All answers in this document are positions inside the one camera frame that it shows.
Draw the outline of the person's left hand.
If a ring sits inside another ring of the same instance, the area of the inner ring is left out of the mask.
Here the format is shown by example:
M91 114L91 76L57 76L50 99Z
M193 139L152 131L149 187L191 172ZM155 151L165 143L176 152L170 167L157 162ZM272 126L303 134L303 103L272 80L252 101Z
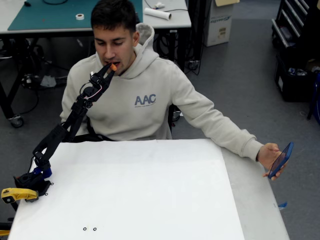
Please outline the person's left hand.
M279 150L279 146L276 143L266 143L260 148L256 159L267 170L262 177L265 178L269 175L273 164L281 153L282 152Z

